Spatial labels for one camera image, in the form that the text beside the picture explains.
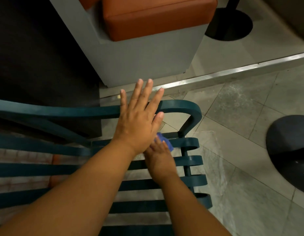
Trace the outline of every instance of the teal metal bench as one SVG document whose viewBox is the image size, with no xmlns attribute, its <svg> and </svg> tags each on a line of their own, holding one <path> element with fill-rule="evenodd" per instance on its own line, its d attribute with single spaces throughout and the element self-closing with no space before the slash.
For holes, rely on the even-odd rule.
<svg viewBox="0 0 304 236">
<path fill-rule="evenodd" d="M 89 141 L 86 138 L 61 127 L 48 119 L 110 119 L 118 118 L 119 106 L 95 108 L 61 108 L 45 107 L 23 103 L 14 103 L 0 100 L 0 118 L 32 127 L 49 134 L 62 137 L 70 142 L 79 143 L 83 148 L 43 142 L 32 138 L 16 137 L 0 134 L 0 148 L 22 150 L 30 152 L 51 153 L 69 156 L 93 156 L 101 150 L 110 140 Z M 208 194 L 195 193 L 193 187 L 207 184 L 205 175 L 192 175 L 190 167 L 203 165 L 199 155 L 188 156 L 187 151 L 199 147 L 198 139 L 185 138 L 185 135 L 201 120 L 201 110 L 197 104 L 185 100 L 161 101 L 157 112 L 178 112 L 190 114 L 188 120 L 178 132 L 163 134 L 170 139 L 173 147 L 181 148 L 181 156 L 175 157 L 176 166 L 183 166 L 185 176 L 182 181 L 194 193 L 197 199 L 206 207 L 212 207 Z M 146 169 L 144 160 L 132 161 L 128 170 Z M 69 175 L 76 171 L 76 165 L 47 165 L 47 164 L 21 164 L 0 163 L 0 177 L 31 177 Z M 123 181 L 119 191 L 147 190 L 160 188 L 152 179 Z M 16 191 L 0 194 L 0 209 L 30 204 L 48 192 L 50 188 Z M 135 212 L 166 212 L 164 200 L 114 202 L 110 213 Z M 99 235 L 173 235 L 171 225 L 130 225 L 130 226 L 104 226 Z"/>
</svg>

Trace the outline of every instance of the orange cushion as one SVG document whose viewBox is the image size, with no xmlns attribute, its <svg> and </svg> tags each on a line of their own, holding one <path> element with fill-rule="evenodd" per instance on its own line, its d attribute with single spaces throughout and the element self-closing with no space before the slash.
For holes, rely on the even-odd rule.
<svg viewBox="0 0 304 236">
<path fill-rule="evenodd" d="M 91 8 L 99 0 L 79 0 L 85 10 Z"/>
<path fill-rule="evenodd" d="M 107 31 L 114 41 L 207 24 L 217 0 L 103 0 Z"/>
</svg>

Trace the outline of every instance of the purple cloth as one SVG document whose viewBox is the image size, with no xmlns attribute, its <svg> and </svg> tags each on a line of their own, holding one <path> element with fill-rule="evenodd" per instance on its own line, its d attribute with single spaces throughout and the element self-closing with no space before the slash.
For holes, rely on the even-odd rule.
<svg viewBox="0 0 304 236">
<path fill-rule="evenodd" d="M 168 146 L 168 149 L 169 149 L 170 151 L 173 151 L 173 150 L 174 150 L 174 148 L 173 148 L 173 146 L 171 145 L 170 141 L 169 141 L 167 138 L 163 137 L 162 133 L 158 132 L 158 133 L 157 133 L 157 136 L 159 137 L 159 139 L 161 140 L 161 142 L 162 142 L 162 141 L 165 141 L 165 142 L 166 142 L 166 144 L 167 144 L 167 146 Z"/>
</svg>

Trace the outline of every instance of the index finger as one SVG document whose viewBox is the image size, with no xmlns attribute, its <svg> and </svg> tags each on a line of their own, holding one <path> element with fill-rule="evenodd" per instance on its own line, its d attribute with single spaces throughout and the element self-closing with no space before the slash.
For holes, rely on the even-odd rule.
<svg viewBox="0 0 304 236">
<path fill-rule="evenodd" d="M 149 113 L 149 117 L 151 119 L 153 119 L 153 117 L 154 117 L 154 114 L 159 106 L 159 103 L 163 97 L 163 94 L 164 94 L 164 89 L 160 88 L 145 109 Z"/>
</svg>

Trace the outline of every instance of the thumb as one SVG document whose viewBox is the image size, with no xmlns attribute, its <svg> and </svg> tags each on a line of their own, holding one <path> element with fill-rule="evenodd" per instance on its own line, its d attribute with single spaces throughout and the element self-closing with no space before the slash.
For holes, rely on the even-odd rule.
<svg viewBox="0 0 304 236">
<path fill-rule="evenodd" d="M 155 115 L 154 120 L 152 122 L 152 134 L 153 137 L 156 135 L 158 129 L 160 128 L 162 121 L 164 118 L 164 113 L 163 112 L 159 112 L 157 115 Z"/>
</svg>

